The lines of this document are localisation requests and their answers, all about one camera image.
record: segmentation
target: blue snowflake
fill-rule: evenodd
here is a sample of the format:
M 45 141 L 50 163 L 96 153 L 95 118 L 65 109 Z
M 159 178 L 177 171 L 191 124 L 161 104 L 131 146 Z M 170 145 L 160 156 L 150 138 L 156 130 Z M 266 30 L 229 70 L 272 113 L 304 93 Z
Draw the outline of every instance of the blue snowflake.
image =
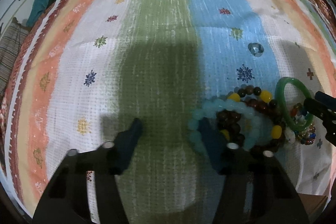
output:
M 237 80 L 241 80 L 243 82 L 248 83 L 251 79 L 254 79 L 252 75 L 252 69 L 249 69 L 249 67 L 245 67 L 244 64 L 242 68 L 237 69 L 237 72 L 238 72 Z
M 85 79 L 85 83 L 84 83 L 84 85 L 89 86 L 89 85 L 91 85 L 92 83 L 94 83 L 94 82 L 95 82 L 95 76 L 96 76 L 96 74 L 97 74 L 97 73 L 95 73 L 95 72 L 93 72 L 93 70 L 91 70 L 91 71 L 89 72 L 89 74 L 86 75 L 86 79 Z

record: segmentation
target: light blue beaded bracelet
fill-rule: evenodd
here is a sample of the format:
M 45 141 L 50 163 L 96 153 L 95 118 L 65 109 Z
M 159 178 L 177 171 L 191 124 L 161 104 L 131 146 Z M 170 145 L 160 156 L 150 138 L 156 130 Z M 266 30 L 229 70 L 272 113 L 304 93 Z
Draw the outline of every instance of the light blue beaded bracelet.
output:
M 206 155 L 206 149 L 202 142 L 201 133 L 197 131 L 199 120 L 203 119 L 204 117 L 208 119 L 216 119 L 216 113 L 223 110 L 235 111 L 252 121 L 253 127 L 245 139 L 243 148 L 245 150 L 250 150 L 254 146 L 256 140 L 259 137 L 261 125 L 261 118 L 258 116 L 257 112 L 252 107 L 246 106 L 246 104 L 243 102 L 236 102 L 231 99 L 224 101 L 217 98 L 213 102 L 206 100 L 202 104 L 201 109 L 195 109 L 193 111 L 192 119 L 188 121 L 188 129 L 191 130 L 191 133 L 189 134 L 189 140 L 194 145 L 194 150 Z

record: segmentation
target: green snowflake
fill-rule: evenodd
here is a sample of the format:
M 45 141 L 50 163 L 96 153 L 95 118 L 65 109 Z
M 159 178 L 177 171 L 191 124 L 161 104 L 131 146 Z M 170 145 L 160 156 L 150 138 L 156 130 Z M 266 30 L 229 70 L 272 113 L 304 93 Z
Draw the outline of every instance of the green snowflake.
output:
M 100 37 L 100 38 L 97 38 L 94 45 L 97 47 L 97 48 L 100 48 L 101 46 L 103 45 L 106 45 L 106 38 L 107 37 Z
M 243 30 L 238 28 L 231 28 L 231 37 L 234 37 L 237 41 L 243 37 Z

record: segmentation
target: red flower print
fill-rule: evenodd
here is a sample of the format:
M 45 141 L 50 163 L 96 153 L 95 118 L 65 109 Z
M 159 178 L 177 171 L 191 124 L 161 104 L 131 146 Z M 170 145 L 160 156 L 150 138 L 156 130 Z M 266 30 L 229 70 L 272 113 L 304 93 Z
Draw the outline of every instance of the red flower print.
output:
M 113 15 L 113 16 L 109 17 L 106 22 L 111 22 L 113 20 L 117 20 L 117 18 L 118 18 L 118 16 Z
M 231 12 L 228 9 L 224 9 L 224 8 L 219 9 L 219 13 L 221 15 L 230 15 L 231 14 Z

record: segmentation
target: brown cross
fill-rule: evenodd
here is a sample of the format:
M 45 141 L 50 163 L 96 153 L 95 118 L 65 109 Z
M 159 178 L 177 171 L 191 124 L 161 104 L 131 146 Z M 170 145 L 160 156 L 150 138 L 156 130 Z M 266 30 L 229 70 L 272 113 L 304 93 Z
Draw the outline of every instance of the brown cross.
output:
M 312 71 L 310 71 L 310 69 L 308 69 L 307 76 L 310 78 L 310 80 L 313 80 L 314 74 Z

